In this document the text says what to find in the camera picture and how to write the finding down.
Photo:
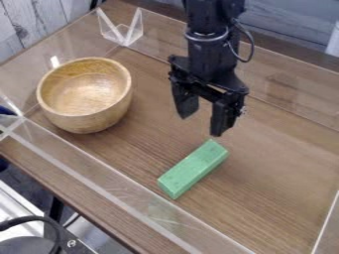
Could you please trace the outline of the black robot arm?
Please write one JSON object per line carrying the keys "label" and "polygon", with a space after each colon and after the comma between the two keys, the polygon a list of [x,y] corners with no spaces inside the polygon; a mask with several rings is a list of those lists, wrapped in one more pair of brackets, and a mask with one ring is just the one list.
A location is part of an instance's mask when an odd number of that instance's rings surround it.
{"label": "black robot arm", "polygon": [[244,112],[249,88],[237,78],[240,36],[250,33],[238,17],[245,0],[182,0],[186,15],[188,55],[169,56],[172,96],[178,115],[198,110],[198,100],[212,103],[210,134],[216,137],[234,126]]}

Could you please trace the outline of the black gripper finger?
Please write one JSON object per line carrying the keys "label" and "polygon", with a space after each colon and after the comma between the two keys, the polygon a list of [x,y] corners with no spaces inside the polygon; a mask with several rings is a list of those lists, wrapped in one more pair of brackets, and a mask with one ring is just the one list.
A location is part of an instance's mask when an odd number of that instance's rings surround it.
{"label": "black gripper finger", "polygon": [[237,114],[236,108],[218,100],[212,105],[210,135],[220,137],[234,126]]}
{"label": "black gripper finger", "polygon": [[198,95],[189,86],[172,82],[172,96],[178,116],[185,119],[198,109]]}

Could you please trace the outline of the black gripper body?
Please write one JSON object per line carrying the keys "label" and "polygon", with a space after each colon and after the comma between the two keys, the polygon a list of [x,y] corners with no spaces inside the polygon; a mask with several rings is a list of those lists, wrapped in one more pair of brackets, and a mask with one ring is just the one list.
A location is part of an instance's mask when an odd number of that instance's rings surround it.
{"label": "black gripper body", "polygon": [[185,33],[188,56],[168,57],[172,82],[189,86],[198,98],[212,104],[224,100],[241,113],[249,89],[236,76],[237,62],[245,62],[238,56],[240,33],[224,31],[218,34]]}

